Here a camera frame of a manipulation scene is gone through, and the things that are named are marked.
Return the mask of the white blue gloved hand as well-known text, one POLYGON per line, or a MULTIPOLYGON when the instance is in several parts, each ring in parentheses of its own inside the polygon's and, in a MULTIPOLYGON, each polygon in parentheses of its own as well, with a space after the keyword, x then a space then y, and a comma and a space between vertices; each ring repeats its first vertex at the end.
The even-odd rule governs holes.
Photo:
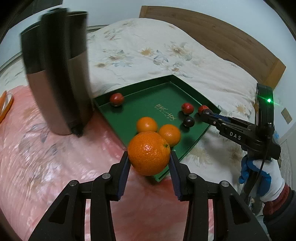
MULTIPOLYGON (((239 183, 244 184, 248 180, 250 171, 259 173, 262 160, 251 160, 245 155, 241 161, 239 183)), ((282 178, 280 168, 276 160, 265 161, 260 172, 261 181, 256 187, 256 193, 264 203, 275 201, 280 197, 285 188, 285 180, 282 178)))

